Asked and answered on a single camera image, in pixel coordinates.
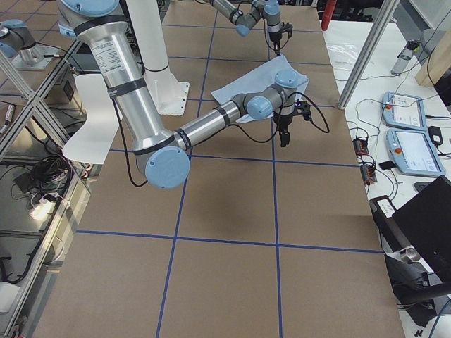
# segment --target metal pole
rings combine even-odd
[[[340,100],[338,102],[339,109],[345,109],[346,105],[351,99],[352,94],[354,93],[355,87],[357,87],[360,78],[368,64],[371,56],[373,55],[374,49],[379,43],[379,39],[382,37],[382,34],[385,31],[385,27],[390,22],[392,18],[393,12],[400,0],[385,0],[383,5],[379,11],[378,16],[376,17],[376,21],[373,24],[370,32],[368,33],[368,37],[362,47],[362,51],[359,54],[359,58],[352,69],[349,79],[346,82],[345,88],[340,96]]]

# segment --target brown table surface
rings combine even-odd
[[[134,188],[116,138],[34,337],[404,336],[316,10],[282,17],[295,30],[283,52],[331,133],[298,118],[282,149],[229,128],[195,147],[171,191]],[[191,84],[171,129],[273,57],[261,25],[241,38],[210,6],[172,3],[163,31]],[[271,134],[269,120],[244,127]]]

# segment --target white table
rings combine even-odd
[[[371,29],[371,23],[351,23],[344,21],[332,21],[330,22],[329,28],[324,32],[324,38],[328,46],[336,45],[343,46],[345,44],[350,45],[351,48],[348,49],[352,51],[355,48],[357,53],[360,52],[364,41],[366,39],[369,30]],[[393,67],[397,55],[405,46],[406,41],[402,36],[400,30],[394,23],[390,23],[366,70],[362,76],[362,79],[371,76],[381,76],[390,75],[390,70]],[[346,79],[350,75],[350,69],[352,65],[347,65],[346,63],[338,63],[343,61],[337,54],[329,51],[329,56],[334,65],[334,75],[337,80],[338,90],[341,93],[343,90]],[[428,98],[430,96],[436,95],[437,92],[432,87],[420,87],[414,76],[418,73],[421,66],[417,64],[417,60],[413,58],[410,64],[406,67],[406,70],[413,68],[409,73],[405,73],[399,77],[380,77],[380,78],[370,78],[367,80],[360,80],[350,102],[348,103],[345,113],[349,123],[349,127],[353,128],[357,124],[359,127],[364,128],[369,132],[370,135],[377,134],[377,129],[362,123],[357,119],[356,105],[365,99],[373,99],[375,101],[363,101],[358,106],[359,117],[368,123],[379,125],[380,124],[380,134],[379,137],[371,137],[369,139],[369,152],[375,157],[376,162],[384,162],[390,160],[388,155],[388,148],[385,140],[386,132],[389,129],[384,122],[381,121],[381,104],[377,101],[381,101],[384,93],[388,91],[397,91],[398,93],[411,94],[420,96],[422,98]],[[432,97],[423,101],[426,115],[434,116],[451,116],[445,105],[441,101],[439,96]],[[444,153],[451,152],[451,120],[431,120],[427,119],[428,126],[435,125],[441,128],[443,135],[443,145],[440,146],[440,150]],[[358,130],[358,136],[364,136],[364,132]],[[355,137],[356,130],[351,131],[351,137]],[[447,160],[441,157],[443,166],[445,167],[448,178],[451,178],[451,159]],[[418,177],[418,176],[407,176],[402,175],[398,169],[394,169],[393,173],[398,181],[398,193],[393,199],[393,204],[399,208],[404,205],[408,200],[410,200],[415,194],[414,183],[420,181],[433,181],[433,178],[429,177]],[[378,183],[372,184],[368,199],[372,199],[381,195],[389,195],[392,190],[392,185],[386,177],[380,173],[376,173]],[[417,327],[413,320],[409,317],[406,311],[400,311],[400,317],[402,319],[402,324],[404,327],[404,333],[406,337],[413,337],[413,334],[420,330],[422,327]],[[431,331],[433,321],[430,321],[427,328],[423,332],[423,337],[427,337]],[[448,338],[451,332],[451,316],[445,316],[440,319],[439,325],[435,329],[433,338]]]

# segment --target label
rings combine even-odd
[[[95,44],[91,51],[104,76],[125,69],[124,63],[112,41]]]
[[[378,201],[378,204],[381,207],[381,210],[385,214],[386,218],[392,217],[393,213],[395,213],[395,209],[392,207],[389,200],[381,199],[380,201]]]

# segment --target blue joint cap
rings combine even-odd
[[[59,32],[61,35],[64,35],[65,37],[69,37],[69,38],[73,38],[73,39],[75,39],[77,37],[77,35],[75,34],[75,32],[73,31],[72,28],[62,25],[60,23],[58,23],[58,26],[59,26]]]
[[[26,28],[27,25],[19,19],[6,20],[1,23],[6,28]]]
[[[280,7],[277,0],[268,0],[265,5],[265,13],[268,15],[277,15],[280,13]]]
[[[17,51],[8,44],[2,44],[0,42],[0,51],[2,51],[7,58],[12,58],[17,54]]]
[[[237,25],[237,32],[242,37],[246,37],[249,34],[250,31],[251,30],[247,26]]]
[[[247,113],[254,120],[263,120],[273,112],[273,104],[264,96],[256,96],[247,102]]]
[[[188,155],[176,146],[155,151],[146,164],[146,178],[160,189],[173,189],[182,184],[190,172]]]
[[[83,16],[98,18],[116,9],[119,0],[61,0],[70,10]]]
[[[293,69],[284,69],[276,74],[276,83],[284,88],[297,88],[301,77]]]

